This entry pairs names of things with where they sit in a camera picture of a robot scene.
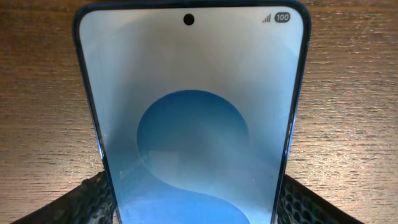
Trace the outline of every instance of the phone screen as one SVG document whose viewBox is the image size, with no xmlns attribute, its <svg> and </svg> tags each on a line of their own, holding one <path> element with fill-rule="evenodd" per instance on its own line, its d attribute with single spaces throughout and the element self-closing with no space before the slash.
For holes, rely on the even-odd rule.
<svg viewBox="0 0 398 224">
<path fill-rule="evenodd" d="M 119 221 L 271 222 L 304 34 L 287 6 L 81 18 L 77 45 Z"/>
</svg>

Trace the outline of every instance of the wooden table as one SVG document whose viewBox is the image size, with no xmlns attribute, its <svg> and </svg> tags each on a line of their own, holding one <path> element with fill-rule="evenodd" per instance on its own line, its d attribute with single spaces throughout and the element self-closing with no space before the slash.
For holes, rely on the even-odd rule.
<svg viewBox="0 0 398 224">
<path fill-rule="evenodd" d="M 0 0 L 0 223 L 103 170 L 72 41 L 90 0 Z M 313 31 L 287 173 L 398 223 L 398 0 L 304 0 Z"/>
</svg>

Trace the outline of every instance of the phone frame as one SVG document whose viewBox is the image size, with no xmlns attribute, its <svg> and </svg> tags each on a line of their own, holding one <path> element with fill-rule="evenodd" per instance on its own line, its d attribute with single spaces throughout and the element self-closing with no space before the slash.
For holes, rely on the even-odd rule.
<svg viewBox="0 0 398 224">
<path fill-rule="evenodd" d="M 80 42 L 79 26 L 83 17 L 92 11 L 99 10 L 118 10 L 118 9 L 170 9 L 170 8 L 192 8 L 192 7 L 256 7 L 256 6 L 286 6 L 295 9 L 303 19 L 303 37 L 300 47 L 300 55 L 297 65 L 297 73 L 294 83 L 292 104 L 289 112 L 289 120 L 287 125 L 284 150 L 282 152 L 282 160 L 280 162 L 279 176 L 277 181 L 277 188 L 274 199 L 274 206 L 272 208 L 271 223 L 275 223 L 275 215 L 277 204 L 279 200 L 280 190 L 282 187 L 282 180 L 285 174 L 287 157 L 289 155 L 290 146 L 293 138 L 293 130 L 295 124 L 295 116 L 297 112 L 297 104 L 300 96 L 300 89 L 303 79 L 305 60 L 307 58 L 308 45 L 311 33 L 311 17 L 307 9 L 303 4 L 297 1 L 289 0 L 248 0 L 248 1 L 150 1 L 150 2 L 102 2 L 94 3 L 83 6 L 75 15 L 72 25 L 73 40 L 75 42 L 75 48 L 78 56 L 78 61 L 80 65 L 81 74 L 83 77 L 83 84 L 85 86 L 86 96 L 88 100 L 88 105 L 90 107 L 91 118 L 93 119 L 95 134 L 98 143 L 99 153 L 101 154 L 101 159 L 104 164 L 106 178 L 108 184 L 111 188 L 111 193 L 113 196 L 113 202 L 116 209 L 116 216 L 118 223 L 122 224 L 123 221 L 120 217 L 119 207 L 116 200 L 116 195 L 113 188 L 112 177 L 108 167 L 108 160 L 106 158 L 105 148 L 103 146 L 103 140 L 100 130 L 100 124 L 98 122 L 98 117 L 96 114 L 96 109 L 93 100 L 93 94 L 91 92 L 90 80 L 88 77 L 88 72 L 86 68 L 86 63 L 83 55 L 83 49 Z"/>
</svg>

